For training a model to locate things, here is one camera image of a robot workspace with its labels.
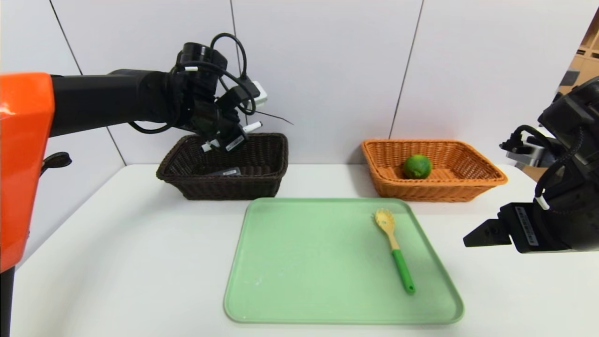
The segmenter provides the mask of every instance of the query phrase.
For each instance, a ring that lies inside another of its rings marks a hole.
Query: slotted spatula
[[[393,214],[388,209],[378,209],[374,215],[377,225],[387,234],[389,238],[389,243],[391,244],[391,254],[393,254],[393,258],[395,259],[395,264],[397,265],[397,269],[400,271],[401,280],[404,284],[404,288],[408,294],[413,294],[416,292],[416,287],[414,286],[414,281],[412,281],[412,276],[410,276],[410,271],[408,270],[408,266],[404,259],[403,254],[400,250],[400,245],[395,240],[395,220],[393,219]]]

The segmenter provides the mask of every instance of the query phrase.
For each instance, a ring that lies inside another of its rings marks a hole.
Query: white tag
[[[538,246],[539,242],[537,241],[537,236],[534,234],[533,226],[530,224],[526,210],[524,207],[520,206],[516,206],[514,209],[516,210],[516,214],[520,219],[520,225],[524,230],[524,234],[526,234],[526,240],[528,241],[528,244],[531,246]]]
[[[243,135],[237,137],[237,139],[235,139],[233,142],[230,142],[230,144],[225,147],[226,151],[227,152],[231,151],[233,148],[235,148],[241,142],[243,142]]]

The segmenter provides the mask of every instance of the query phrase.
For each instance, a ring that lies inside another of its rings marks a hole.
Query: plastic tray
[[[373,213],[389,209],[416,293]],[[225,294],[240,323],[448,324],[464,305],[407,204],[260,198],[247,208]]]

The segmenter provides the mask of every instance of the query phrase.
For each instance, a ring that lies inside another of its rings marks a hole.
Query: brown wicker basket
[[[251,134],[230,154],[204,152],[205,140],[196,135],[177,142],[158,167],[156,176],[189,200],[253,200],[274,197],[287,171],[287,137],[279,133]],[[239,167],[241,176],[207,176]]]
[[[362,143],[376,191],[413,201],[470,201],[507,182],[506,175],[472,146],[456,140],[372,139]],[[412,155],[432,162],[426,179],[406,179],[403,163]]]

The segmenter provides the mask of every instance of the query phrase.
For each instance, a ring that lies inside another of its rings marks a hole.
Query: lime
[[[404,163],[408,179],[425,179],[431,174],[432,163],[425,155],[413,155]]]

